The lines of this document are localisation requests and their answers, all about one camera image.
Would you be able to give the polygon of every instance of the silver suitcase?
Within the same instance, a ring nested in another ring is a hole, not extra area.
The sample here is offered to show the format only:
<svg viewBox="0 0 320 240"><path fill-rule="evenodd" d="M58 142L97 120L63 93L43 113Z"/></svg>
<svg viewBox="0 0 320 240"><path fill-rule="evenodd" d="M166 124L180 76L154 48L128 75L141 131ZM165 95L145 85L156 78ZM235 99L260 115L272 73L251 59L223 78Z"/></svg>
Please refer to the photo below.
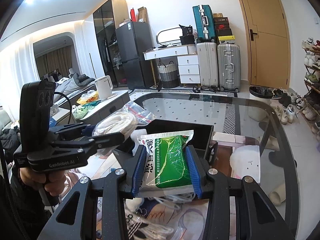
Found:
<svg viewBox="0 0 320 240"><path fill-rule="evenodd" d="M220 91L239 92L241 78L240 47L236 44L218 45Z"/></svg>
<svg viewBox="0 0 320 240"><path fill-rule="evenodd" d="M217 44L203 42L197 44L200 83L202 86L218 86Z"/></svg>

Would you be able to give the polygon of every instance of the wooden door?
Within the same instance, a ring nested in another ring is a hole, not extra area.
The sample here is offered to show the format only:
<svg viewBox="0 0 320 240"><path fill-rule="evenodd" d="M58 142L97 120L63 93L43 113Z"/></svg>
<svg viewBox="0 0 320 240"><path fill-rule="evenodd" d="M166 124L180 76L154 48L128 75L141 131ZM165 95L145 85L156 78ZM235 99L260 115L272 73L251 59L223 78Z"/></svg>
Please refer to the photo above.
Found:
<svg viewBox="0 0 320 240"><path fill-rule="evenodd" d="M247 40L250 41L251 84L287 88L290 47L288 28L280 0L242 0L242 2L245 22L248 24Z"/></svg>

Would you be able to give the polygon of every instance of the metal screw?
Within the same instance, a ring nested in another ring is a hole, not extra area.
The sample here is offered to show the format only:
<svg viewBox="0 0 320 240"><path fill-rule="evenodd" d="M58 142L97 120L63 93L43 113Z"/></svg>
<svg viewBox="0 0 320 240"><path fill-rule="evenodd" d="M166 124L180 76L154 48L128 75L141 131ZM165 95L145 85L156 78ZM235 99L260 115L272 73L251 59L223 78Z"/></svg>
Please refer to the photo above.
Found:
<svg viewBox="0 0 320 240"><path fill-rule="evenodd" d="M245 177L244 177L244 181L245 181L245 182L248 182L248 183L251 183L251 182L253 182L253 178L250 177L250 176L245 176Z"/></svg>
<svg viewBox="0 0 320 240"><path fill-rule="evenodd" d="M89 178L88 177L82 177L82 178L80 178L80 183L81 184L85 184L85 183L87 183L89 181Z"/></svg>
<svg viewBox="0 0 320 240"><path fill-rule="evenodd" d="M209 169L209 173L211 175L216 175L216 174L218 174L218 171L216 169Z"/></svg>
<svg viewBox="0 0 320 240"><path fill-rule="evenodd" d="M124 169L116 169L116 170L115 170L115 174L116 174L116 175L122 175L122 174L124 174Z"/></svg>

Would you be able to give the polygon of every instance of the white kettle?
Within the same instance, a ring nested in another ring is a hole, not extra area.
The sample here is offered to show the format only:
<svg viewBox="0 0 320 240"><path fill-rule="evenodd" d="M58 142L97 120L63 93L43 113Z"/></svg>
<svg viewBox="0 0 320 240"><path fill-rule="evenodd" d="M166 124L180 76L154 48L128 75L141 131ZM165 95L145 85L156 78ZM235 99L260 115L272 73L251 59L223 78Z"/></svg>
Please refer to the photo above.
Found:
<svg viewBox="0 0 320 240"><path fill-rule="evenodd" d="M95 81L100 100L105 100L112 96L113 85L110 76L97 78Z"/></svg>

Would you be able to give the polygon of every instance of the blue gripper pad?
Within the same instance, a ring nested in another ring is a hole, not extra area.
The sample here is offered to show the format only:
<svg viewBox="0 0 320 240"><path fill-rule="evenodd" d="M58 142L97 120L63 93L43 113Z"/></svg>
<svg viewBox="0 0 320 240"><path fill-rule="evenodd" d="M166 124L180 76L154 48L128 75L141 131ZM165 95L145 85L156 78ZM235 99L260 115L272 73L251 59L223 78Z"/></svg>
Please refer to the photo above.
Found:
<svg viewBox="0 0 320 240"><path fill-rule="evenodd" d="M198 198L202 197L202 189L201 189L201 179L198 173L198 169L195 161L193 160L192 153L189 147L186 147L185 157L189 168L190 178L193 186L194 192L197 194Z"/></svg>
<svg viewBox="0 0 320 240"><path fill-rule="evenodd" d="M141 154L137 161L136 168L132 176L131 193L133 194L133 196L136 196L139 192L141 182L142 182L142 177L144 174L144 166L146 165L146 159L147 159L147 149L145 146L143 146L143 149L141 151Z"/></svg>

